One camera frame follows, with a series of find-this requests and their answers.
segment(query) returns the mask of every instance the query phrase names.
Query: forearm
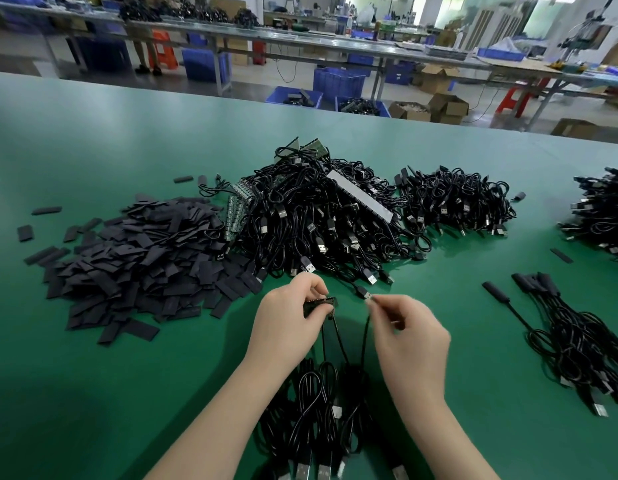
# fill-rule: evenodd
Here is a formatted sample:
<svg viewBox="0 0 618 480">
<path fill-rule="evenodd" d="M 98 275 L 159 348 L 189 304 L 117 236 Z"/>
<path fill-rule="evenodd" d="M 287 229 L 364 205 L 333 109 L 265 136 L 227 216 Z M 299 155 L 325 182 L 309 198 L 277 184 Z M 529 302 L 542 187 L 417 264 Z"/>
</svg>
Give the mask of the forearm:
<svg viewBox="0 0 618 480">
<path fill-rule="evenodd" d="M 446 403 L 406 409 L 400 416 L 437 480 L 499 478 Z"/>
<path fill-rule="evenodd" d="M 280 385 L 242 363 L 145 480 L 232 479 L 249 436 Z"/>
</svg>

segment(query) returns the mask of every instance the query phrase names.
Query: concrete floor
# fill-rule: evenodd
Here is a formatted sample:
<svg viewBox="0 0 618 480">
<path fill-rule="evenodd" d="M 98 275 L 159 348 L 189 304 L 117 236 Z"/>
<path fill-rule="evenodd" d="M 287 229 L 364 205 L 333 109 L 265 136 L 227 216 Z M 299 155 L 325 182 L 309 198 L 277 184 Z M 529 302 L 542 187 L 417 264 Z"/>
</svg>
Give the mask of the concrete floor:
<svg viewBox="0 0 618 480">
<path fill-rule="evenodd" d="M 179 93 L 209 96 L 216 96 L 217 94 L 215 84 L 188 80 L 184 67 L 178 67 L 176 70 L 163 70 L 162 77 L 136 76 L 135 73 L 81 73 L 73 62 L 73 56 L 64 37 L 50 37 L 50 46 L 64 75 L 68 75 L 69 79 Z M 130 42 L 127 42 L 127 48 L 132 63 L 137 65 L 139 60 Z M 295 54 L 300 49 L 274 47 L 274 50 L 282 50 L 283 54 L 288 51 L 290 54 Z M 175 49 L 175 51 L 177 59 L 181 61 L 182 55 L 179 49 Z M 311 89 L 313 87 L 314 69 L 314 64 L 283 60 L 276 63 L 273 59 L 267 59 L 264 66 L 233 64 L 233 89 L 231 93 L 226 93 L 225 97 L 264 102 L 276 86 Z M 49 63 L 49 56 L 41 36 L 1 30 L 0 71 L 41 77 L 57 77 Z M 366 78 L 362 96 L 369 97 L 372 88 L 373 74 Z M 494 115 L 497 106 L 506 94 L 505 90 L 483 88 L 481 85 L 456 84 L 453 93 L 467 101 L 471 108 L 469 116 L 465 118 L 463 123 L 464 126 L 515 130 L 530 119 L 540 104 L 537 100 L 531 100 L 520 120 L 509 121 L 506 112 Z M 382 94 L 382 100 L 387 104 L 393 101 L 426 104 L 430 99 L 431 95 L 414 86 L 396 84 L 385 84 Z M 323 109 L 333 110 L 329 105 L 326 105 Z M 618 143 L 618 109 L 605 104 L 602 100 L 554 96 L 543 112 L 541 119 L 534 126 L 533 132 L 548 134 L 561 118 L 578 118 L 591 121 L 601 127 L 596 140 Z"/>
</svg>

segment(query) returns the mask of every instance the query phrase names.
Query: green table surface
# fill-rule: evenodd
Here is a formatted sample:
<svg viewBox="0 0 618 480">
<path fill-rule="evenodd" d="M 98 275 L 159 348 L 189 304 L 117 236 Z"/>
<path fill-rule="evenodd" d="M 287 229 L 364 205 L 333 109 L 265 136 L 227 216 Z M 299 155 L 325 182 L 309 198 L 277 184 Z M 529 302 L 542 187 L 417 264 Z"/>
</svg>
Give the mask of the green table surface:
<svg viewBox="0 0 618 480">
<path fill-rule="evenodd" d="M 296 136 L 319 137 L 333 157 L 360 159 L 389 179 L 406 164 L 442 164 L 527 193 L 509 238 L 445 235 L 428 262 L 391 266 L 391 292 L 421 299 L 451 332 L 447 401 L 498 474 L 618 479 L 618 406 L 609 400 L 610 418 L 594 417 L 573 390 L 546 377 L 521 324 L 480 286 L 498 284 L 539 326 L 510 275 L 550 273 L 569 304 L 618 334 L 618 264 L 555 228 L 581 193 L 572 177 L 618 167 L 618 146 L 1 73 L 0 479 L 141 478 L 239 363 L 262 297 L 237 301 L 222 320 L 205 310 L 165 325 L 151 343 L 124 335 L 106 349 L 96 345 L 100 329 L 65 331 L 68 302 L 45 300 L 41 268 L 22 259 L 60 244 L 70 225 L 118 215 L 137 192 L 196 193 L 195 182 L 175 185 L 174 177 L 249 175 Z M 30 216 L 49 205 L 64 209 Z M 25 224 L 36 238 L 19 243 L 16 227 Z M 287 281 L 270 277 L 265 290 Z M 345 346 L 357 355 L 364 304 L 326 282 L 339 299 Z M 383 283 L 371 290 L 389 292 Z M 387 400 L 372 346 L 367 361 L 383 429 L 410 477 L 430 477 Z M 251 440 L 236 478 L 263 462 Z M 373 448 L 346 473 L 391 478 Z"/>
</svg>

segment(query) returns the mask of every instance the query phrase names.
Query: metal table frame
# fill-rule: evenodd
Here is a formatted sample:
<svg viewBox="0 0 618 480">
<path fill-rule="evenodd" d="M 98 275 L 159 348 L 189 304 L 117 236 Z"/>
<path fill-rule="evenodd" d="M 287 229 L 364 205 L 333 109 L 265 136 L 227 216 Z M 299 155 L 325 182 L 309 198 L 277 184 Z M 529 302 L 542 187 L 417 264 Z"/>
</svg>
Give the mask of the metal table frame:
<svg viewBox="0 0 618 480">
<path fill-rule="evenodd" d="M 361 54 L 361 55 L 373 55 L 378 58 L 377 65 L 365 66 L 361 64 L 351 64 L 347 62 L 328 61 L 322 59 L 315 59 L 311 57 L 302 57 L 295 55 L 274 55 L 277 59 L 284 59 L 290 61 L 298 61 L 305 63 L 319 63 L 325 66 L 332 67 L 346 67 L 346 68 L 362 68 L 365 70 L 372 70 L 375 72 L 375 79 L 373 81 L 373 89 L 371 91 L 371 99 L 382 98 L 382 90 L 384 89 L 384 83 L 387 72 L 391 69 L 391 66 L 397 61 L 407 61 L 413 63 L 432 63 L 440 64 L 443 66 L 459 67 L 483 70 L 489 72 L 487 79 L 475 79 L 465 77 L 454 77 L 458 82 L 477 82 L 487 85 L 489 87 L 500 89 L 521 89 L 522 95 L 516 105 L 516 109 L 512 111 L 512 116 L 515 114 L 517 108 L 521 104 L 522 98 L 525 94 L 530 93 L 534 95 L 544 96 L 544 101 L 540 104 L 539 108 L 534 113 L 529 123 L 522 129 L 522 131 L 529 131 L 539 119 L 540 115 L 546 108 L 547 104 L 551 100 L 553 94 L 562 93 L 570 96 L 583 96 L 591 98 L 608 98 L 609 96 L 585 93 L 580 91 L 566 91 L 564 87 L 568 84 L 580 84 L 591 83 L 596 81 L 594 77 L 582 74 L 556 74 L 550 71 L 540 70 L 527 70 L 502 66 L 492 66 L 490 64 L 479 61 L 478 59 L 468 59 L 459 61 L 456 59 L 446 59 L 442 57 L 431 57 L 422 52 L 414 50 L 407 50 L 404 48 L 396 47 L 391 43 L 385 41 L 369 41 L 364 39 L 351 39 L 339 36 L 327 36 L 325 34 L 315 34 L 311 32 L 289 32 L 289 31 L 276 31 L 266 27 L 259 27 L 256 29 L 242 29 L 229 23 L 200 23 L 189 22 L 185 20 L 165 20 L 163 22 L 124 22 L 114 12 L 108 11 L 92 11 L 89 13 L 76 13 L 72 11 L 60 10 L 60 9 L 46 9 L 35 6 L 26 5 L 14 5 L 9 3 L 0 2 L 0 10 L 6 10 L 14 13 L 23 13 L 27 15 L 35 16 L 52 16 L 55 18 L 64 19 L 79 19 L 85 22 L 100 22 L 100 23 L 116 23 L 122 26 L 142 27 L 147 29 L 157 29 L 162 31 L 175 31 L 175 32 L 189 32 L 203 35 L 207 39 L 207 48 L 214 53 L 214 69 L 216 72 L 216 84 L 217 93 L 219 96 L 223 96 L 226 91 L 230 91 L 232 88 L 232 74 L 231 70 L 228 72 L 228 81 L 225 85 L 222 84 L 220 78 L 220 59 L 219 55 L 223 52 L 229 52 L 233 54 L 244 54 L 249 57 L 258 56 L 260 54 L 236 48 L 228 47 L 228 39 L 241 39 L 246 41 L 263 41 L 269 44 L 288 45 L 290 47 L 318 47 L 333 52 L 339 52 L 343 54 Z M 59 31 L 60 33 L 67 33 L 72 39 L 73 45 L 77 51 L 78 58 L 81 64 L 84 65 L 84 57 L 80 53 L 78 44 L 75 42 L 75 36 L 87 36 L 96 37 L 96 35 L 85 31 Z M 113 39 L 127 39 L 137 40 L 145 43 L 160 43 L 162 45 L 171 47 L 189 47 L 199 48 L 198 45 L 191 45 L 178 41 L 164 41 L 155 40 L 153 38 L 140 38 L 129 37 L 128 35 L 108 33 L 106 37 Z M 54 66 L 57 74 L 59 69 L 57 66 L 56 57 L 49 45 L 49 41 L 46 35 L 43 34 L 45 39 L 45 47 L 49 54 L 49 60 Z M 222 39 L 222 45 L 218 44 L 218 40 Z M 556 79 L 550 88 L 539 88 L 537 82 L 543 78 Z"/>
</svg>

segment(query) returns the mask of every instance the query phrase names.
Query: left hand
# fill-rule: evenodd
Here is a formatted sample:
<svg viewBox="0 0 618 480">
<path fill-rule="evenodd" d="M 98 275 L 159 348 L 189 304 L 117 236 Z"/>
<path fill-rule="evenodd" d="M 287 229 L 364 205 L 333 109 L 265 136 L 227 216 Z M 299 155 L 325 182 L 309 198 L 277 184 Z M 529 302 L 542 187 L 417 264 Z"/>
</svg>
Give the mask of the left hand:
<svg viewBox="0 0 618 480">
<path fill-rule="evenodd" d="M 312 273 L 300 273 L 288 285 L 267 293 L 258 307 L 244 362 L 284 381 L 305 358 L 333 310 L 323 303 L 305 318 L 303 305 L 328 293 L 322 278 Z"/>
</svg>

